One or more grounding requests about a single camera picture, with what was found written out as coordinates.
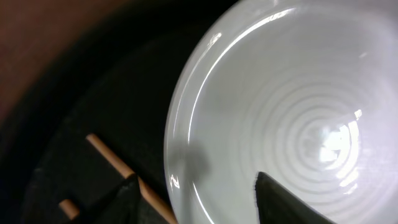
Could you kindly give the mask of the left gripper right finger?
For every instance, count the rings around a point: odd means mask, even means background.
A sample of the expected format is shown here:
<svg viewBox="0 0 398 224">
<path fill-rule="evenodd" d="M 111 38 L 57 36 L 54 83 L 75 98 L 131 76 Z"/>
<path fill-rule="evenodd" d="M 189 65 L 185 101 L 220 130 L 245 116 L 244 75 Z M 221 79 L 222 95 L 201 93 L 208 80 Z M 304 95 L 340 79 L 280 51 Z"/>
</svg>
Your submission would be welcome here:
<svg viewBox="0 0 398 224">
<path fill-rule="evenodd" d="M 254 188 L 260 224 L 333 224 L 265 172 Z"/>
</svg>

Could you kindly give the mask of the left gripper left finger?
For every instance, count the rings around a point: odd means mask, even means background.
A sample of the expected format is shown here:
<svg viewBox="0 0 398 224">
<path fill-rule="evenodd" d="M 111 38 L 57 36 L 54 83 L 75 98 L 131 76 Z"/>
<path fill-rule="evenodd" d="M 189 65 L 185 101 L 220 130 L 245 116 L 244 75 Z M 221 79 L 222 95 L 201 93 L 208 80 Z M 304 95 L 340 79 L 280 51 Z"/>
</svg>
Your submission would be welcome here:
<svg viewBox="0 0 398 224">
<path fill-rule="evenodd" d="M 67 224 L 136 224 L 140 199 L 139 181 L 133 174 Z"/>
</svg>

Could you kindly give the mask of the wooden chopstick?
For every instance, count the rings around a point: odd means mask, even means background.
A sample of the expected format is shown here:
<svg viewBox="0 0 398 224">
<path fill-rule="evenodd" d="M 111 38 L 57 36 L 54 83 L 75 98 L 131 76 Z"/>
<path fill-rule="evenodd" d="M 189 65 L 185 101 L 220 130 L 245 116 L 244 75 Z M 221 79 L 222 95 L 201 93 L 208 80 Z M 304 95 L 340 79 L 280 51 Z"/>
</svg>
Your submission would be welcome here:
<svg viewBox="0 0 398 224">
<path fill-rule="evenodd" d="M 80 214 L 79 208 L 69 199 L 62 200 L 58 206 L 70 220 L 75 219 Z"/>
<path fill-rule="evenodd" d="M 172 209 L 146 184 L 137 174 L 120 159 L 97 135 L 89 134 L 86 140 L 125 178 L 135 175 L 138 180 L 139 190 L 144 200 L 159 214 L 162 218 L 171 224 L 177 224 L 178 221 Z"/>
</svg>

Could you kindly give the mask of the white round plate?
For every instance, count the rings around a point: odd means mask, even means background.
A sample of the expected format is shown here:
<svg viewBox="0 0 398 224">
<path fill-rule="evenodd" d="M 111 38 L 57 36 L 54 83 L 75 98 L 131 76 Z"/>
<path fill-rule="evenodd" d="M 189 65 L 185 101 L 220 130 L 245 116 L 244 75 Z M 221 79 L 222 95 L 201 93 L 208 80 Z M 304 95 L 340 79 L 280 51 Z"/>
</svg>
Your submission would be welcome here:
<svg viewBox="0 0 398 224">
<path fill-rule="evenodd" d="M 257 223 L 265 172 L 334 223 L 397 222 L 397 2 L 239 1 L 174 91 L 179 223 Z"/>
</svg>

